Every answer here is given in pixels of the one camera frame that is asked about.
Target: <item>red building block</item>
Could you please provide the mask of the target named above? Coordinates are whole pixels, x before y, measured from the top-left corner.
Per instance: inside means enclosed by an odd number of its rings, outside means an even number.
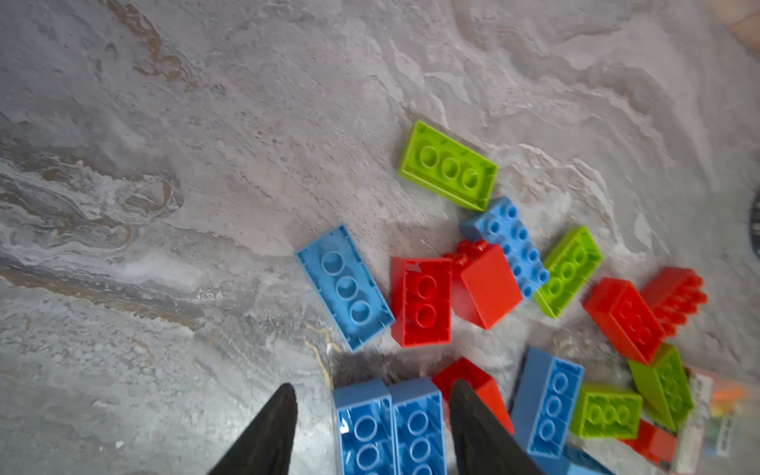
[[[670,469],[678,439],[668,432],[642,420],[638,424],[638,436],[633,440],[621,440],[642,457],[666,472]]]
[[[490,329],[522,302],[502,248],[486,241],[462,241],[457,254],[446,254],[454,262],[451,306],[471,323]]]
[[[618,353],[645,365],[657,352],[665,331],[633,284],[605,277],[583,304]]]
[[[391,336],[403,348],[451,343],[451,259],[391,259]]]
[[[507,412],[507,407],[502,399],[502,393],[499,392],[499,386],[496,385],[496,380],[487,372],[475,366],[467,358],[458,359],[432,379],[433,384],[441,390],[446,404],[448,404],[448,398],[451,396],[454,382],[458,379],[465,380],[475,390],[475,393],[486,403],[486,406],[507,429],[507,432],[510,434],[515,433],[512,420],[509,418],[509,412]]]
[[[641,297],[663,326],[666,336],[675,336],[677,327],[685,325],[689,315],[707,303],[708,296],[701,291],[704,283],[694,269],[664,268],[641,290]]]

